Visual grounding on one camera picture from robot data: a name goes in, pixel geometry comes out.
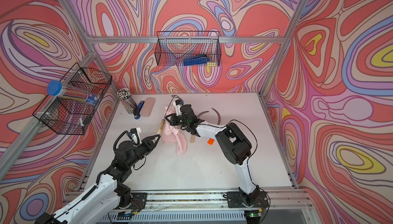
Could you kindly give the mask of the pink rag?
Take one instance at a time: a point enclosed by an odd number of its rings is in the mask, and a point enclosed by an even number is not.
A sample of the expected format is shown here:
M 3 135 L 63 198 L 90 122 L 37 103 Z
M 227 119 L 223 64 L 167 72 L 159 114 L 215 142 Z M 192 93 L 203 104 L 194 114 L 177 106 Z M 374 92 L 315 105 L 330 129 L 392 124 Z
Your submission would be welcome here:
M 176 155 L 181 156 L 186 152 L 187 139 L 181 132 L 180 128 L 171 126 L 167 120 L 164 120 L 161 139 L 164 145 L 176 144 Z

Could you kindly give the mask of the orange handled sickle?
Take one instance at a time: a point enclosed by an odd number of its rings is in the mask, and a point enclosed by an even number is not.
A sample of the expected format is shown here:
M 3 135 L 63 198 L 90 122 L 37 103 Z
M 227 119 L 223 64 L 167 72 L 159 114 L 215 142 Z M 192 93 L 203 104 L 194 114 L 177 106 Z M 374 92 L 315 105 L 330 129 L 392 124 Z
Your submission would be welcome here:
M 214 109 L 214 108 L 212 108 L 212 110 L 217 114 L 217 116 L 218 116 L 217 124 L 220 125 L 220 124 L 221 124 L 221 115 L 220 115 L 220 113 L 219 113 L 216 109 Z M 213 145 L 214 142 L 215 142 L 214 139 L 209 139 L 209 140 L 208 140 L 208 144 L 209 144 L 209 145 Z

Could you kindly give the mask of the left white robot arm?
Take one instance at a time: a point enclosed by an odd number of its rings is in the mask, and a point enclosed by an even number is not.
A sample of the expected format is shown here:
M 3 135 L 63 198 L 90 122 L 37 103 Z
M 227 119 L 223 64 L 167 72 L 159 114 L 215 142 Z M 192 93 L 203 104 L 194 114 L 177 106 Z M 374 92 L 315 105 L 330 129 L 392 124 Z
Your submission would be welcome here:
M 146 137 L 138 145 L 119 143 L 121 137 L 114 143 L 114 159 L 98 174 L 95 184 L 53 214 L 43 213 L 36 224 L 94 224 L 115 208 L 126 209 L 133 204 L 131 189 L 124 182 L 134 165 L 156 148 L 161 136 Z

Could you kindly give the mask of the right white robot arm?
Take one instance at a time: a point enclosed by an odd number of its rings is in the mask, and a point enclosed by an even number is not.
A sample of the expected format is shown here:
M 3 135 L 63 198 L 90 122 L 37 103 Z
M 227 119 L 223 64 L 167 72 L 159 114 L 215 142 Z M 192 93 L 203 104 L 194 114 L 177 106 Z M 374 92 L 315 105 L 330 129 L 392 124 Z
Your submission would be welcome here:
M 256 195 L 259 191 L 253 183 L 248 160 L 252 156 L 252 145 L 240 128 L 233 122 L 225 126 L 209 124 L 198 118 L 190 104 L 174 102 L 175 112 L 165 116 L 171 126 L 179 126 L 196 137 L 206 137 L 218 142 L 225 158 L 235 165 L 239 179 L 239 191 L 246 197 Z

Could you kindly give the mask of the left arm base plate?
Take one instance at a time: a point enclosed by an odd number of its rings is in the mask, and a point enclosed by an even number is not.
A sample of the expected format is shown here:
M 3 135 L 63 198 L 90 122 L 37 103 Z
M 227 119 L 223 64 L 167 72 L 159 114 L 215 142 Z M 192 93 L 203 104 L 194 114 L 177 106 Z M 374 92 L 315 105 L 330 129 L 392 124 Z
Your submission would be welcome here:
M 147 192 L 131 192 L 125 198 L 121 197 L 120 204 L 114 210 L 141 211 L 147 203 Z

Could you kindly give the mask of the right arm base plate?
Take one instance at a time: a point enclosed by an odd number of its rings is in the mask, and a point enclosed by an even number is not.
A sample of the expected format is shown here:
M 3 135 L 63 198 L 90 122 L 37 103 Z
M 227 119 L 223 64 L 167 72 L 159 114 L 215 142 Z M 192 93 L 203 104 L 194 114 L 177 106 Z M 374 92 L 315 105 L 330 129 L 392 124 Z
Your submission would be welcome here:
M 258 208 L 264 210 L 270 206 L 267 194 L 260 191 L 251 194 L 231 191 L 226 192 L 223 197 L 227 200 L 229 208 Z

